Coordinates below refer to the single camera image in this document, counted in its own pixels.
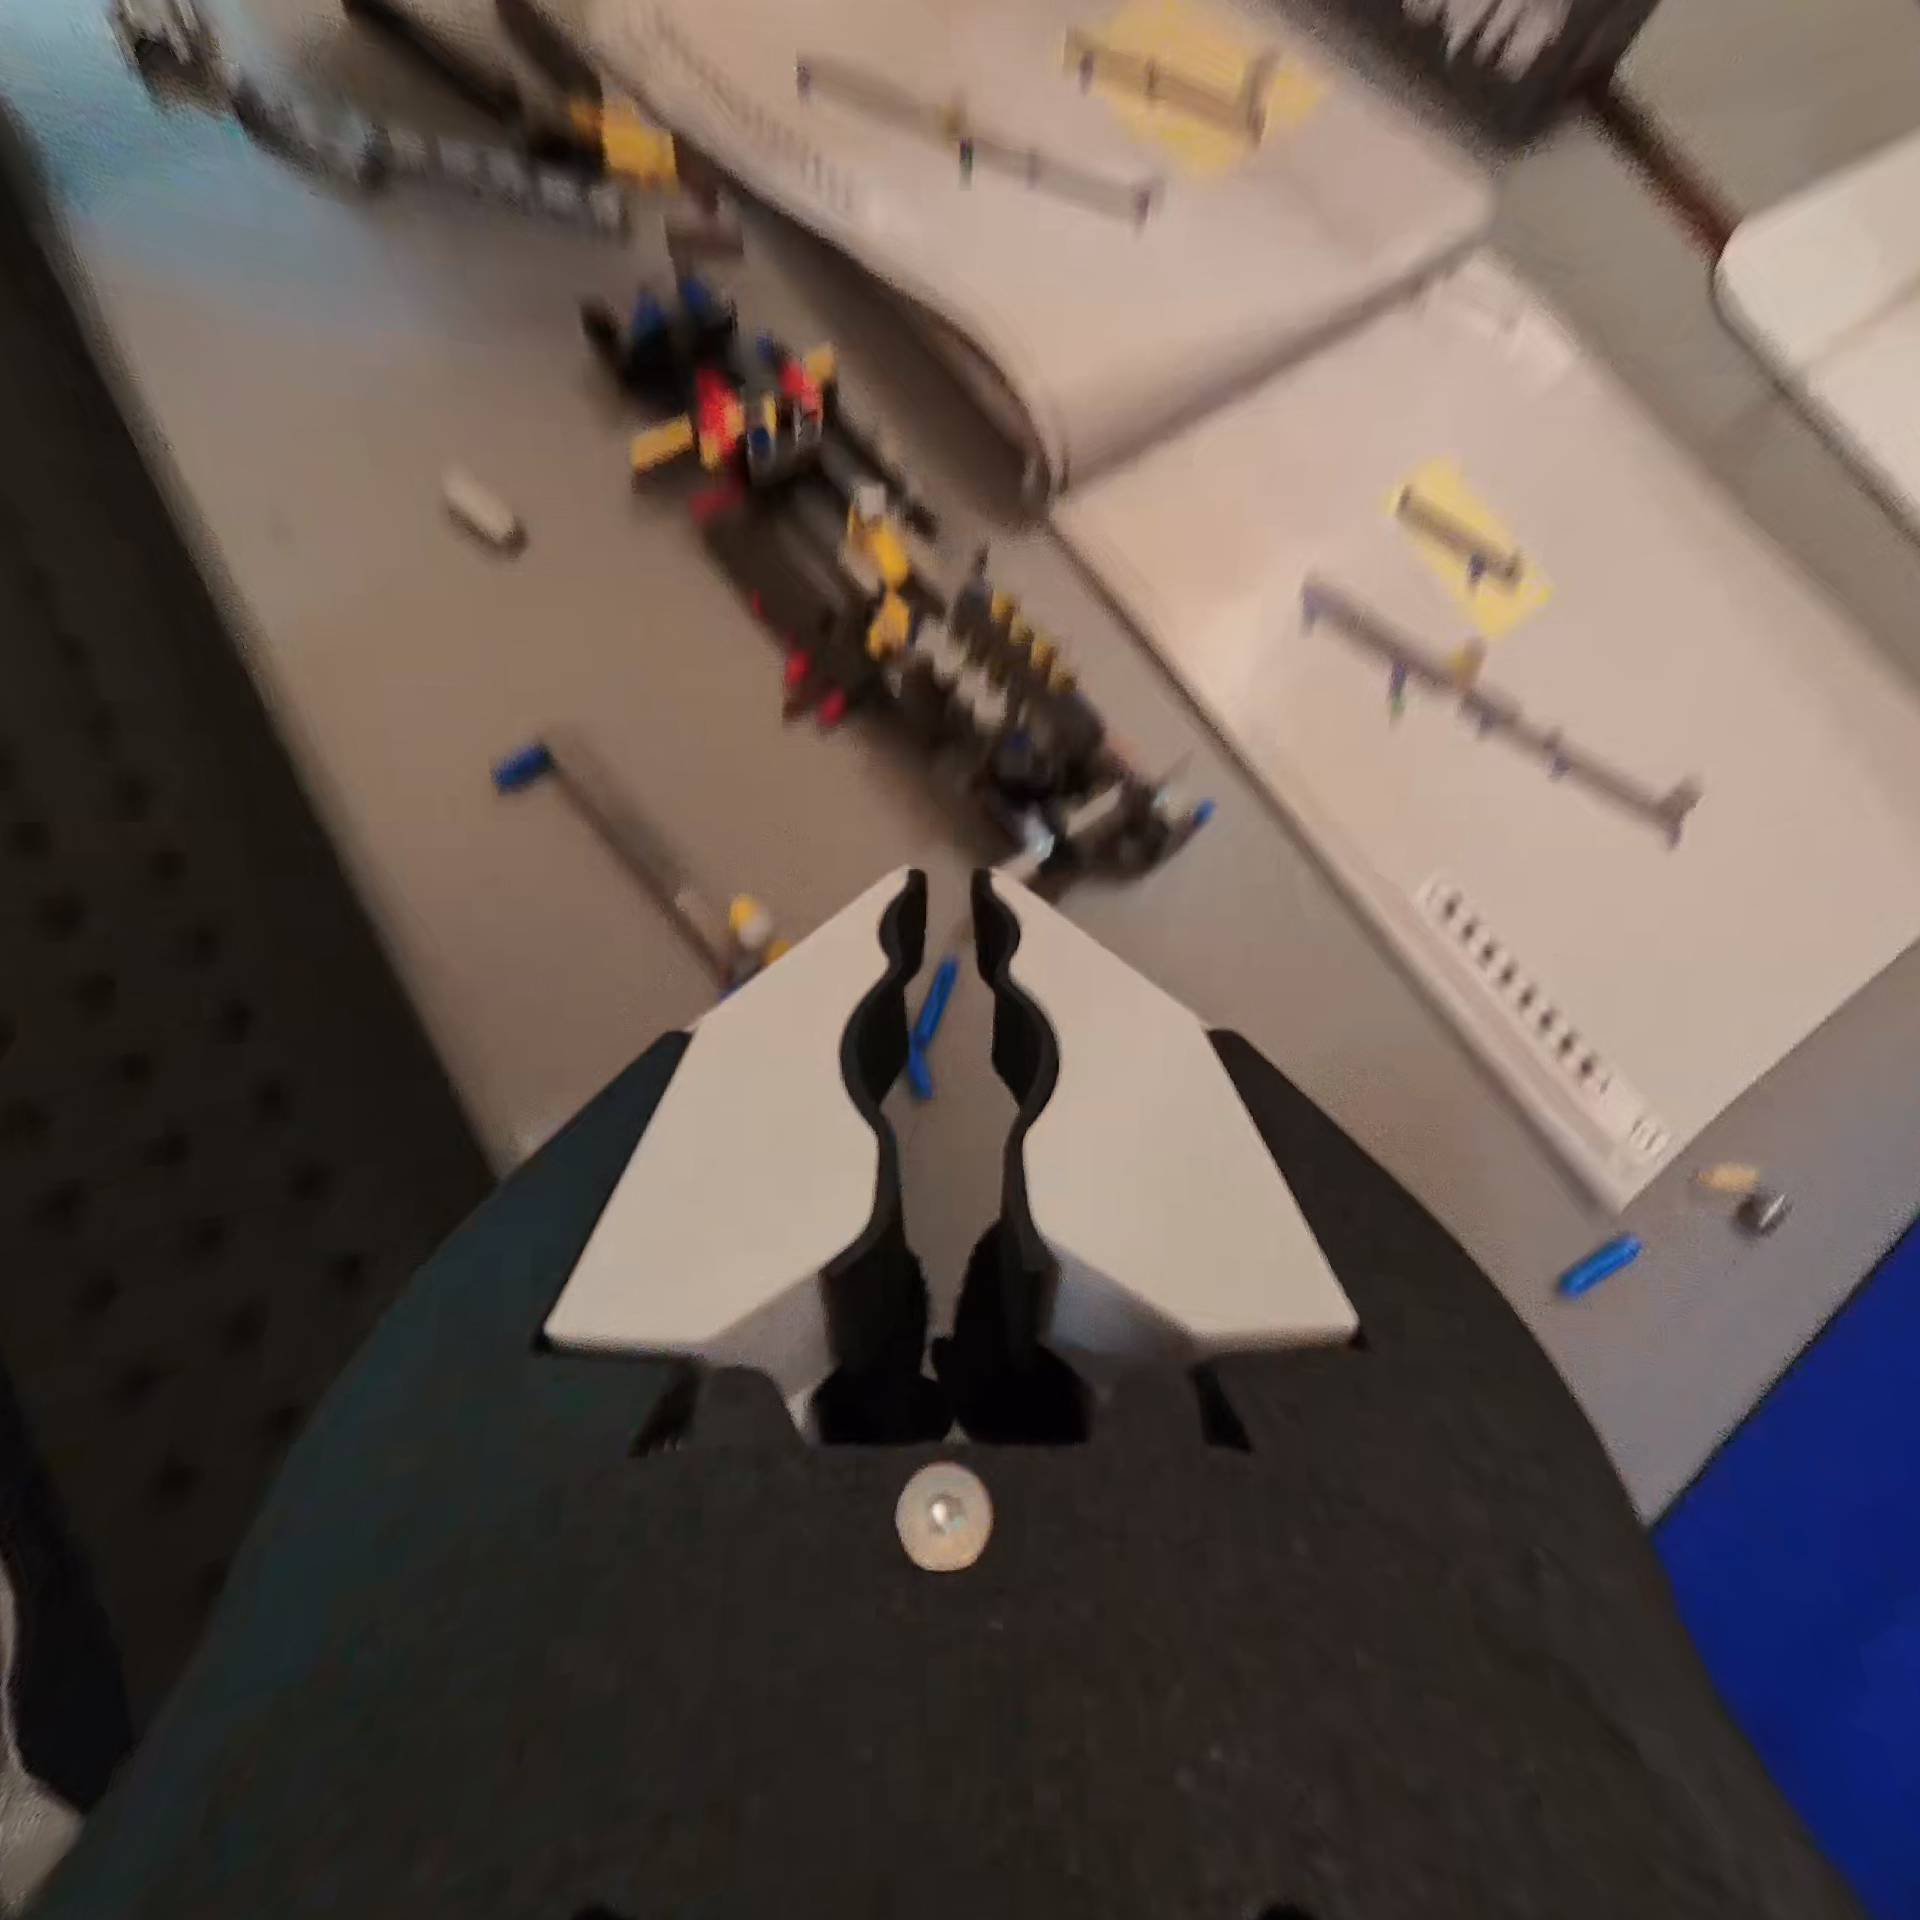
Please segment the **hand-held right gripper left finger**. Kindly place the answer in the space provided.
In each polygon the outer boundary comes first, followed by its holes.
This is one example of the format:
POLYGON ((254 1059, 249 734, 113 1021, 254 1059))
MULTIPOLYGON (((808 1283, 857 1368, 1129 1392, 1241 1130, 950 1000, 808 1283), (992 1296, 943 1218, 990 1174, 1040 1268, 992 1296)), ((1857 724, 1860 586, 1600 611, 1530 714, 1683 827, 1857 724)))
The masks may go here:
POLYGON ((550 1352, 758 1371, 827 1442, 946 1437, 886 1112, 927 933, 927 874, 890 870, 687 1034, 550 1352))

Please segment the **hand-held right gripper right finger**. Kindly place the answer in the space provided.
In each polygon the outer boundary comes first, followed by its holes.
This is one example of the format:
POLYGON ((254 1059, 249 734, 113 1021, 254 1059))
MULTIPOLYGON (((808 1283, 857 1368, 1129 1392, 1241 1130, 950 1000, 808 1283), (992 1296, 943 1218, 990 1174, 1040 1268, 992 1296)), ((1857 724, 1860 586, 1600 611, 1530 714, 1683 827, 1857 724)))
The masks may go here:
POLYGON ((1361 1315, 1211 1032, 1007 870, 972 880, 1003 1348, 1120 1364, 1344 1347, 1361 1315))

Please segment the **grey lego beam with blue pin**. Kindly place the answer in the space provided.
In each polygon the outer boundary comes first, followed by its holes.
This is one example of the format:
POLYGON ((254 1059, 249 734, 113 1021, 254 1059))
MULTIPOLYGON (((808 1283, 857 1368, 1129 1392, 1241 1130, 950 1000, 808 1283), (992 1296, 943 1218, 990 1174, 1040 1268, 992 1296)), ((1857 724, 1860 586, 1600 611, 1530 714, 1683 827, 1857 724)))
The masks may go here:
POLYGON ((668 914, 715 986, 722 992, 736 986, 736 937, 727 914, 708 898, 666 832, 585 744, 568 736, 526 741, 491 761, 489 782, 500 797, 543 786, 558 790, 572 813, 668 914))

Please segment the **long black lego model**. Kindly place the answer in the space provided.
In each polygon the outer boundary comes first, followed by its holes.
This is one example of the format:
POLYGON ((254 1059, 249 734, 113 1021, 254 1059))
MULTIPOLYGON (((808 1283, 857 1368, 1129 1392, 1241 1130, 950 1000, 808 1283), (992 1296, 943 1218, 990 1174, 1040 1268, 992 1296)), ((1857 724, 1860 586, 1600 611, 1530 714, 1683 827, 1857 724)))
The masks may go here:
POLYGON ((872 716, 992 820, 1038 876, 1146 874, 1215 824, 1144 769, 978 546, 963 568, 830 342, 746 329, 698 274, 664 300, 579 302, 583 341, 642 411, 638 492, 684 473, 708 558, 784 652, 784 712, 872 716))

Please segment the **small pale grey lego piece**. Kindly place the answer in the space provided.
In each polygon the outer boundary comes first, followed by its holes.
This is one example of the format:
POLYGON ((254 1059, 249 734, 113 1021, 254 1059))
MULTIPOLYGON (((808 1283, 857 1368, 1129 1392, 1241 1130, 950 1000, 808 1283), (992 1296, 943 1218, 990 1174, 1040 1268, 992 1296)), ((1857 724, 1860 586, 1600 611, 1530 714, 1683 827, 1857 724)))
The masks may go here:
POLYGON ((526 549, 526 523, 491 486, 462 466, 444 466, 439 496, 451 521, 491 553, 514 558, 526 549))

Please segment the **long grey holed lego beam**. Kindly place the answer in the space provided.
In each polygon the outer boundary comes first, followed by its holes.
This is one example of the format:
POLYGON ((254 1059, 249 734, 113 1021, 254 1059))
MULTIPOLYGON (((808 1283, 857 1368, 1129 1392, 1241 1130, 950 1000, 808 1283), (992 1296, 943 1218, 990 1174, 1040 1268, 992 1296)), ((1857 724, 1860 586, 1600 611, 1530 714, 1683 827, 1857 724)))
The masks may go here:
POLYGON ((510 147, 372 126, 362 141, 359 164, 370 185, 486 203, 607 240, 624 240, 634 227, 617 184, 510 147))

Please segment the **yellow lego pieces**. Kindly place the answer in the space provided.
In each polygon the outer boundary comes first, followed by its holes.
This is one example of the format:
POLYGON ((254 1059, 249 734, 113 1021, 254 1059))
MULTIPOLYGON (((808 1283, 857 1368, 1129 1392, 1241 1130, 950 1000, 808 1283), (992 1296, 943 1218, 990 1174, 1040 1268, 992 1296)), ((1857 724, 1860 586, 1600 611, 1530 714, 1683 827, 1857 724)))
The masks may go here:
POLYGON ((681 160, 674 134, 631 101, 607 94, 595 107, 592 138, 610 178, 648 194, 679 189, 681 160))

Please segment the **black perforated board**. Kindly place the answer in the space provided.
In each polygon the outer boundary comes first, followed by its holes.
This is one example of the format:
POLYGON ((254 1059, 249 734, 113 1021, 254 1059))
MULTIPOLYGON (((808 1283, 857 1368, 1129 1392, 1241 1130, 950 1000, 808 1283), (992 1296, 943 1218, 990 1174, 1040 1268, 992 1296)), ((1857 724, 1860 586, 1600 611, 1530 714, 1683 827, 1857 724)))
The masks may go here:
POLYGON ((4 115, 4 1574, 90 1810, 286 1451, 491 1178, 74 302, 4 115))

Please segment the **blue plastic bin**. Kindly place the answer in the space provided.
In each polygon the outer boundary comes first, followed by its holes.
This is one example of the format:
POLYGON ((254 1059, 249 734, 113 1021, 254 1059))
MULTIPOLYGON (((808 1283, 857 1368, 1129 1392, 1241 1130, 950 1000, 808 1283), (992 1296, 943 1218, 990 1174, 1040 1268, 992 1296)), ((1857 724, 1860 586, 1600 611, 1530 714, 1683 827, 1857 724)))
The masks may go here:
POLYGON ((1654 1528, 1768 1776, 1879 1918, 1918 1916, 1918 1228, 1654 1528))

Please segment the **white instruction booklet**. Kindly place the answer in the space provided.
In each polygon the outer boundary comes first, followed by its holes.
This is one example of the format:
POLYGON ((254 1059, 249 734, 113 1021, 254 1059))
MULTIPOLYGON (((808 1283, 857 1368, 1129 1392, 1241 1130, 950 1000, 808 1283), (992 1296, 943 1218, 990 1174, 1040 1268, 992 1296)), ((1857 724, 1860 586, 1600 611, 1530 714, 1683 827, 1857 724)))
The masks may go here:
POLYGON ((1915 696, 1271 5, 585 5, 972 350, 1056 538, 1599 1197, 1915 946, 1915 696))

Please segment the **white plastic container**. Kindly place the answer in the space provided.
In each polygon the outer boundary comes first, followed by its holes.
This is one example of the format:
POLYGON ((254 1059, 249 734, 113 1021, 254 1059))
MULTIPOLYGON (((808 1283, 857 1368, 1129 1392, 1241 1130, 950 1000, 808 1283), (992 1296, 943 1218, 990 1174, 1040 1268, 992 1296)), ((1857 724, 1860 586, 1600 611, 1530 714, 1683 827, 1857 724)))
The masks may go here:
POLYGON ((1744 220, 1714 270, 1722 317, 1918 538, 1918 132, 1744 220))

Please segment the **black cardboard box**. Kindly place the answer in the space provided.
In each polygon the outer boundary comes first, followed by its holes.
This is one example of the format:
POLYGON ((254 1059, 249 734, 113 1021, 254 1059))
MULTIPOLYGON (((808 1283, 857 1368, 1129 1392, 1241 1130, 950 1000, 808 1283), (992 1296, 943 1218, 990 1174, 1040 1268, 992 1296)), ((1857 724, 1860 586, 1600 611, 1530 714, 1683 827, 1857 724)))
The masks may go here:
POLYGON ((1656 3, 1339 3, 1330 10, 1438 99, 1522 140, 1609 89, 1656 3))

